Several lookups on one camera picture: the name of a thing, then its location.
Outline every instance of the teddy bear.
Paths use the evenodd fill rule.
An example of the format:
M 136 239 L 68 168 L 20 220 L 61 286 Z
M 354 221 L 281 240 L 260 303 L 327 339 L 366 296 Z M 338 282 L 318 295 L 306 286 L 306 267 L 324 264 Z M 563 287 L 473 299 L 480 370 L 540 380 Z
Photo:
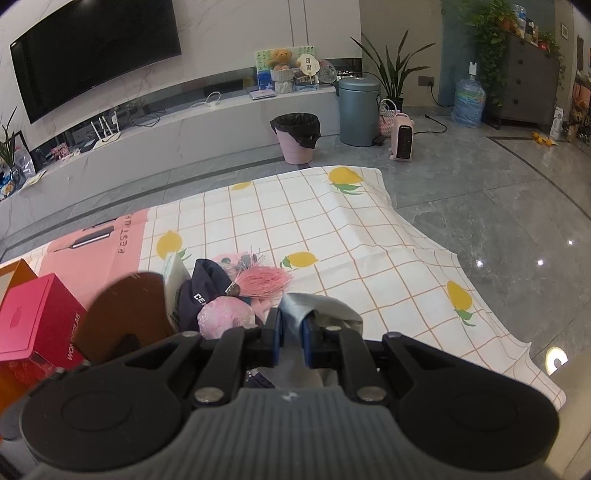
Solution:
M 273 70 L 285 70 L 291 68 L 291 51 L 287 48 L 278 48 L 271 53 L 271 60 L 267 66 Z

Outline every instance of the pink tassel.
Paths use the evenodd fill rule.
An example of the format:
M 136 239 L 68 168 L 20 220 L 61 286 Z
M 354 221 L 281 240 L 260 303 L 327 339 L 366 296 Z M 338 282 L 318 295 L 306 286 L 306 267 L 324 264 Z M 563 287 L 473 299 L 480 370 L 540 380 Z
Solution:
M 236 276 L 242 297 L 270 299 L 280 296 L 291 281 L 291 275 L 277 267 L 253 265 Z

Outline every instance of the lemon print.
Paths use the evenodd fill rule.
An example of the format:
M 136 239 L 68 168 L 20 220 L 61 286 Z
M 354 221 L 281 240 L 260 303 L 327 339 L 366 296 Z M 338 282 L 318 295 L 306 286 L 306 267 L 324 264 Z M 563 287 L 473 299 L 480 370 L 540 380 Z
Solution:
M 314 265 L 317 261 L 316 256 L 310 252 L 296 252 L 285 257 L 281 261 L 280 267 L 304 268 Z
M 476 325 L 468 323 L 468 320 L 474 315 L 467 311 L 472 307 L 472 297 L 470 294 L 452 280 L 447 282 L 447 293 L 449 294 L 449 299 L 451 300 L 457 315 L 462 319 L 464 325 L 475 327 Z
M 252 185 L 251 181 L 243 181 L 242 183 L 236 183 L 232 186 L 232 190 L 244 190 L 245 188 Z
M 361 185 L 353 185 L 353 183 L 361 183 L 362 181 L 363 179 L 359 175 L 347 167 L 337 167 L 329 173 L 330 184 L 346 195 L 361 195 L 360 192 L 353 192 Z
M 158 243 L 156 244 L 156 253 L 162 260 L 166 259 L 166 255 L 169 253 L 176 253 L 179 255 L 181 260 L 186 260 L 191 255 L 185 257 L 184 255 L 187 249 L 185 248 L 184 250 L 181 250 L 182 246 L 183 239 L 181 236 L 177 232 L 169 230 L 162 237 L 160 237 L 160 240 L 158 240 Z

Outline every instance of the electrical outlet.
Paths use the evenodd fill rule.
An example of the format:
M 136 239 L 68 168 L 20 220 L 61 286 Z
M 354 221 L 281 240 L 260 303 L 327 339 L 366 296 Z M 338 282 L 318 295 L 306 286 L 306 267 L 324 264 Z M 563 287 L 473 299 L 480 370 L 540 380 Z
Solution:
M 419 87 L 432 87 L 435 85 L 435 77 L 423 77 L 419 75 L 418 85 Z

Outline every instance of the beige sofa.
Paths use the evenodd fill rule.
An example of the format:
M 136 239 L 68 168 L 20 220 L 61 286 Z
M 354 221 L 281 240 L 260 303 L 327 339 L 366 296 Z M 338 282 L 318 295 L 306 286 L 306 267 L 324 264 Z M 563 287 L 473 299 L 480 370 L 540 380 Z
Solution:
M 566 403 L 558 411 L 560 430 L 546 464 L 564 480 L 581 480 L 591 472 L 591 350 L 551 378 L 566 393 Z

